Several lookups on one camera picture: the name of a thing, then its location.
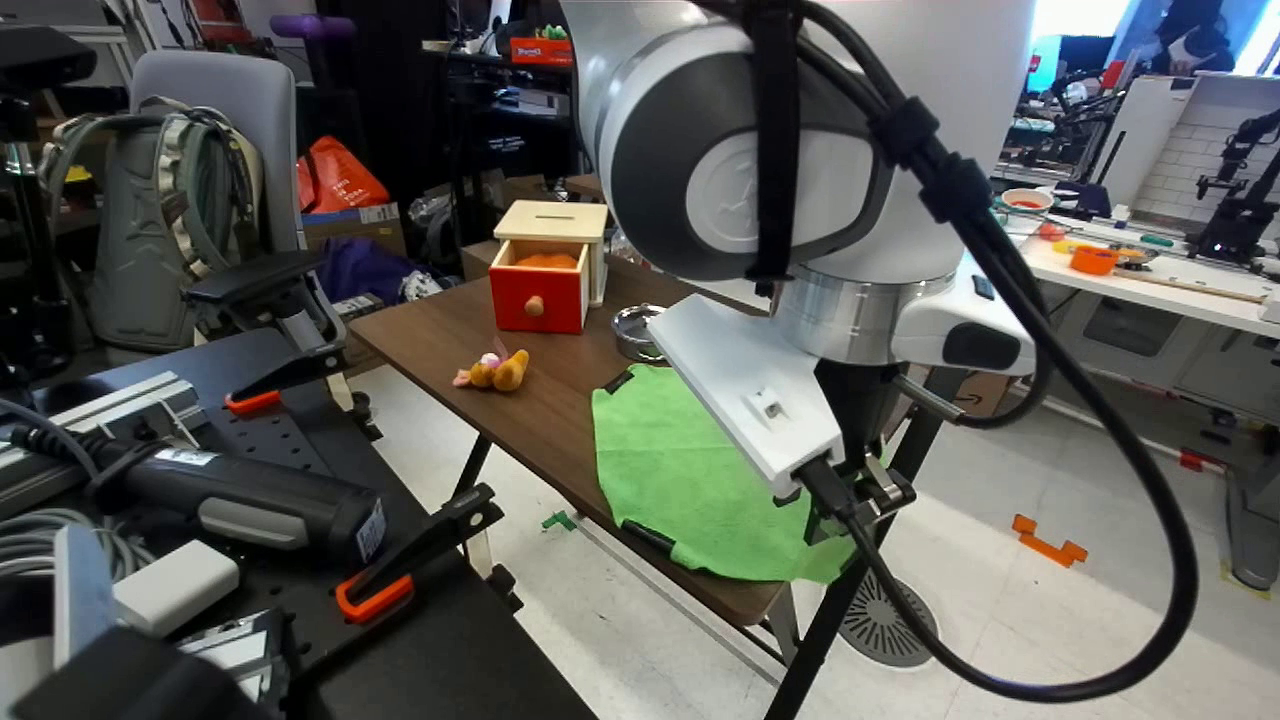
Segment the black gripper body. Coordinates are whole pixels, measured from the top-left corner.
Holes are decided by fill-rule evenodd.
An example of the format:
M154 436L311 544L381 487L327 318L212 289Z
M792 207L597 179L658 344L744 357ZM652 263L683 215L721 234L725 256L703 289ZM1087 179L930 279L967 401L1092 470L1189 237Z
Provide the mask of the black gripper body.
M839 428L839 457L806 463L806 487L813 498L810 542L845 537L854 522L878 529L918 500L914 480L885 457L900 378L900 365L818 365L818 383Z

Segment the small black robot arm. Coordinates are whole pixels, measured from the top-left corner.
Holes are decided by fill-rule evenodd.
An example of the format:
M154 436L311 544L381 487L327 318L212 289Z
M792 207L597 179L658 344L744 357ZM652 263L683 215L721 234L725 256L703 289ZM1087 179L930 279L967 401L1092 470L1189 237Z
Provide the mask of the small black robot arm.
M1222 154L1222 170L1195 179L1195 197L1208 197L1212 190L1224 194L1212 220L1192 237L1195 256L1232 260L1232 263L1258 260L1258 244L1276 215L1276 203L1267 199L1267 194L1280 179L1280 154L1267 161L1267 170L1258 179L1242 179L1242 170L1249 165L1252 148L1276 132L1280 132L1280 110L1246 119L1230 135Z

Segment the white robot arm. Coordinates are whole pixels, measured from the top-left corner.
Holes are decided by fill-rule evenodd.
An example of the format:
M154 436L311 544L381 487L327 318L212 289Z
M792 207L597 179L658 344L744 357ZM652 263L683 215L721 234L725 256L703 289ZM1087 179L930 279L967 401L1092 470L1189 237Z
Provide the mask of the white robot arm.
M561 0L575 124L626 241L691 285L652 321L681 381L778 500L864 457L900 374L1028 378L1037 342L955 237L1037 0Z

